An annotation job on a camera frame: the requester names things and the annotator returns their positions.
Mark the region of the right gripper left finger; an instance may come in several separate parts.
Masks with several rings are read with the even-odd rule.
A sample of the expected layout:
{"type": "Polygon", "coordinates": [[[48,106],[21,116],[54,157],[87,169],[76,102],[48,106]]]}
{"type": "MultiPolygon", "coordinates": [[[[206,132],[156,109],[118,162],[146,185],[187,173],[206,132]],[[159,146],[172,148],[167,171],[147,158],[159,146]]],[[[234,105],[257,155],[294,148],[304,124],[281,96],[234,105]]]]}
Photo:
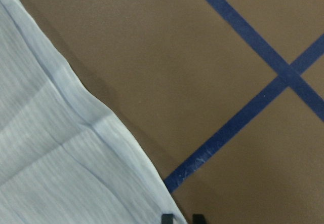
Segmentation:
{"type": "Polygon", "coordinates": [[[174,215],[172,213],[162,214],[161,224],[174,224],[174,215]]]}

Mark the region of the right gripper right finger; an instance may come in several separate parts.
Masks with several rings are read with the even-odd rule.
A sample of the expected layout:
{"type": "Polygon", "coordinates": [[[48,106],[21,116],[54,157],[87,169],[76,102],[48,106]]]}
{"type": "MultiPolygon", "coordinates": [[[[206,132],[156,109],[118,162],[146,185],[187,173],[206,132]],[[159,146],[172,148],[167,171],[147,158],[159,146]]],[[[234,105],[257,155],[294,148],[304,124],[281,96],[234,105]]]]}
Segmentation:
{"type": "Polygon", "coordinates": [[[192,215],[193,224],[204,224],[204,215],[203,214],[193,214],[192,215]]]}

